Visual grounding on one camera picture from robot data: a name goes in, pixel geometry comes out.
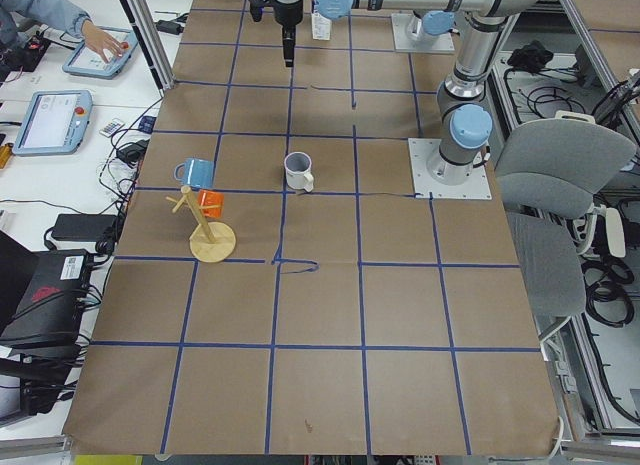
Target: white mounting plate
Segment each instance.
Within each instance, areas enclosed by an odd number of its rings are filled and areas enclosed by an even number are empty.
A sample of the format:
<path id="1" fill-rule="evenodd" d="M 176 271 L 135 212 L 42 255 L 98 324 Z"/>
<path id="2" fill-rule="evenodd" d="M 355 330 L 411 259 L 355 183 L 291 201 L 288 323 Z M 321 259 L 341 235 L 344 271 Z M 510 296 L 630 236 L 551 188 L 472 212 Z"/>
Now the white mounting plate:
<path id="1" fill-rule="evenodd" d="M 450 33 L 443 33 L 442 35 L 439 35 L 435 40 L 426 42 L 416 42 L 407 37 L 406 29 L 412 17 L 412 13 L 391 14 L 391 24 L 393 25 L 393 41 L 396 46 L 396 52 L 437 54 L 453 54 L 455 52 L 453 40 Z"/>
<path id="2" fill-rule="evenodd" d="M 427 158 L 440 146 L 440 139 L 410 138 L 409 154 L 413 174 L 413 190 L 417 198 L 455 198 L 460 200 L 491 200 L 491 190 L 484 167 L 474 168 L 466 182 L 445 185 L 427 170 Z M 482 160 L 480 154 L 474 162 Z"/>

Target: red logo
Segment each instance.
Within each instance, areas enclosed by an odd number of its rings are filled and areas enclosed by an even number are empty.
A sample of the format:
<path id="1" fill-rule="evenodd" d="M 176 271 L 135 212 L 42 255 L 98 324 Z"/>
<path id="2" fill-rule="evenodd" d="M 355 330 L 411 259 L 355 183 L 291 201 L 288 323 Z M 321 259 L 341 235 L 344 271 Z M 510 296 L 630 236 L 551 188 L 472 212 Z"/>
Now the red logo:
<path id="1" fill-rule="evenodd" d="M 36 290 L 36 293 L 34 293 L 33 296 L 31 297 L 31 302 L 32 303 L 39 302 L 40 300 L 44 300 L 48 296 L 61 291 L 62 290 L 56 287 L 40 287 L 38 290 Z"/>

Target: laptop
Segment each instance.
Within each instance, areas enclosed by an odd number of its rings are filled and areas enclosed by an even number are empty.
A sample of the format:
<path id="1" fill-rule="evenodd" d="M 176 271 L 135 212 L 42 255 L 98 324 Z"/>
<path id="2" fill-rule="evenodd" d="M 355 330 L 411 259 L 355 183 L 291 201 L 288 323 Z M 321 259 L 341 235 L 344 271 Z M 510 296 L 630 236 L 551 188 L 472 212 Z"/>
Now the laptop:
<path id="1" fill-rule="evenodd" d="M 13 349 L 70 345 L 91 276 L 86 250 L 31 252 L 0 231 L 0 339 Z"/>

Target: chair seat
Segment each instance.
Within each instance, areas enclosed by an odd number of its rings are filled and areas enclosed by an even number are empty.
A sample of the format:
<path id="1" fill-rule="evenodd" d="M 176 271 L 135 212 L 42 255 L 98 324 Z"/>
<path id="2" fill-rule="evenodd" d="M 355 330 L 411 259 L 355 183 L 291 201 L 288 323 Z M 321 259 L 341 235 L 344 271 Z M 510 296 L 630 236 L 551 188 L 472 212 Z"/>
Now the chair seat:
<path id="1" fill-rule="evenodd" d="M 568 230 L 519 213 L 507 213 L 507 219 L 533 313 L 568 317 L 584 312 L 584 278 Z"/>

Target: gray office chair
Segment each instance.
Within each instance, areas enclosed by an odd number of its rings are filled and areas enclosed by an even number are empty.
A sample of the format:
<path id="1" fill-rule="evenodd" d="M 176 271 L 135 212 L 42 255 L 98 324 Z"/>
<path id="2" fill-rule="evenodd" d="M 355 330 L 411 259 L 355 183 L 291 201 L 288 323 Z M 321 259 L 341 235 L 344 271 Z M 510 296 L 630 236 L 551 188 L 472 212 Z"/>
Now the gray office chair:
<path id="1" fill-rule="evenodd" d="M 505 144 L 495 170 L 529 303 L 535 315 L 556 319 L 540 334 L 541 342 L 585 309 L 578 255 L 589 249 L 598 216 L 606 219 L 610 250 L 624 256 L 617 211 L 595 206 L 593 195 L 635 152 L 636 145 L 623 135 L 575 118 L 525 123 Z M 563 225 L 524 215 L 523 206 L 569 220 L 586 216 L 586 227 L 579 231 L 582 243 Z"/>

